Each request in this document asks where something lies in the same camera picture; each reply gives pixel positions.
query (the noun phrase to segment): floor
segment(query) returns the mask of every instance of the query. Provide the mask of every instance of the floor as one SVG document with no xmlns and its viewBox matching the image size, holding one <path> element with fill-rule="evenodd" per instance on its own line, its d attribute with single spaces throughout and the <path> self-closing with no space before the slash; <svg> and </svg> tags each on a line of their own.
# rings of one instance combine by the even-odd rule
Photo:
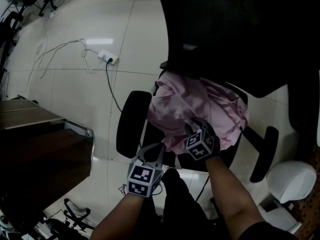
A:
<svg viewBox="0 0 320 240">
<path fill-rule="evenodd" d="M 79 42 L 60 49 L 51 62 L 52 55 L 47 54 L 40 66 L 36 63 L 33 68 L 33 64 L 45 48 L 49 51 L 71 40 L 86 39 L 88 49 L 97 52 L 104 49 L 119 57 L 116 65 L 108 66 L 108 74 L 114 95 L 123 107 L 131 91 L 153 89 L 161 72 L 159 65 L 167 60 L 165 18 L 159 0 L 66 0 L 54 17 L 49 15 L 49 11 L 42 18 L 31 15 L 19 32 L 18 44 L 6 65 L 10 72 L 8 87 L 3 84 L 1 92 L 5 92 L 7 99 L 20 94 L 37 100 L 45 109 L 93 129 L 95 150 L 91 176 L 66 197 L 78 207 L 90 208 L 88 219 L 97 224 L 121 200 L 118 188 L 126 182 L 130 162 L 116 150 L 120 112 L 108 87 L 105 64 L 99 63 L 97 55 L 88 51 L 89 67 L 98 66 L 101 70 L 87 73 L 81 58 L 83 46 Z M 297 135 L 289 123 L 287 87 L 265 98 L 248 97 L 249 125 L 261 136 L 265 135 L 267 126 L 279 130 L 273 164 L 292 158 Z M 243 137 L 230 169 L 258 204 L 270 193 L 265 180 L 255 184 L 249 181 L 257 158 L 258 152 Z M 208 175 L 186 169 L 179 173 L 196 197 Z M 214 216 L 209 203 L 211 197 L 208 183 L 199 199 L 208 217 Z M 64 198 L 46 211 L 53 214 L 63 209 Z M 165 198 L 165 190 L 154 197 L 159 213 L 163 211 Z M 61 212 L 56 216 L 65 220 Z"/>
</svg>

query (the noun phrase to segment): power outlet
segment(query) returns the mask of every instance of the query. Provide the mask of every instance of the power outlet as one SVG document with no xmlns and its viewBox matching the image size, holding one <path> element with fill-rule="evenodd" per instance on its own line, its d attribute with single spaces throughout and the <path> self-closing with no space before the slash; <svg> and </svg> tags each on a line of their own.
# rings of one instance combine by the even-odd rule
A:
<svg viewBox="0 0 320 240">
<path fill-rule="evenodd" d="M 99 52 L 99 54 L 98 54 L 98 57 L 100 59 L 105 60 L 106 62 L 108 62 L 108 60 L 110 58 L 112 58 L 112 61 L 110 62 L 112 65 L 116 64 L 118 62 L 118 59 L 119 59 L 117 56 L 113 55 L 112 53 L 110 53 L 110 52 L 108 52 L 106 50 L 101 50 Z"/>
</svg>

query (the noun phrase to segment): hand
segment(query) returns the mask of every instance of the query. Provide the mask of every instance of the hand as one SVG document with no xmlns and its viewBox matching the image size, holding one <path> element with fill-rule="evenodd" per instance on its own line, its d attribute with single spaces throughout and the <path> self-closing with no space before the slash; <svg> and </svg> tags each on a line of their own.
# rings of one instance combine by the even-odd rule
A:
<svg viewBox="0 0 320 240">
<path fill-rule="evenodd" d="M 190 125 L 185 124 L 185 131 L 188 136 L 186 150 L 195 160 L 206 160 L 218 156 L 220 152 L 220 140 L 212 126 L 202 118 L 192 118 L 200 128 L 194 132 Z"/>
</svg>

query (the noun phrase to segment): person's leg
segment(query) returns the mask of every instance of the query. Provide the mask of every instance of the person's leg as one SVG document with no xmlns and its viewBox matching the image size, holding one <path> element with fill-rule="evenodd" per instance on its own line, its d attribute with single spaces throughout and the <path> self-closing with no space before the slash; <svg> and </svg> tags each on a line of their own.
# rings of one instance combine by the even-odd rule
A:
<svg viewBox="0 0 320 240">
<path fill-rule="evenodd" d="M 131 239 L 157 239 L 160 235 L 161 218 L 156 214 L 152 197 L 145 198 Z"/>
<path fill-rule="evenodd" d="M 166 190 L 162 223 L 165 232 L 187 238 L 211 235 L 212 227 L 206 214 L 177 170 L 168 169 L 162 182 Z"/>
</svg>

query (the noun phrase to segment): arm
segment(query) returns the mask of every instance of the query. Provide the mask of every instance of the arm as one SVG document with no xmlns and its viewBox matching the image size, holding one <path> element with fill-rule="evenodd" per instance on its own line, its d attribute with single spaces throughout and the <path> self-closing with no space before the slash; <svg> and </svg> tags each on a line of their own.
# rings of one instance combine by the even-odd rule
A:
<svg viewBox="0 0 320 240">
<path fill-rule="evenodd" d="M 251 195 L 220 157 L 209 158 L 205 164 L 215 202 L 223 215 L 231 240 L 237 240 L 246 229 L 264 219 Z"/>
<path fill-rule="evenodd" d="M 99 223 L 90 240 L 128 239 L 133 232 L 144 198 L 128 193 Z"/>
</svg>

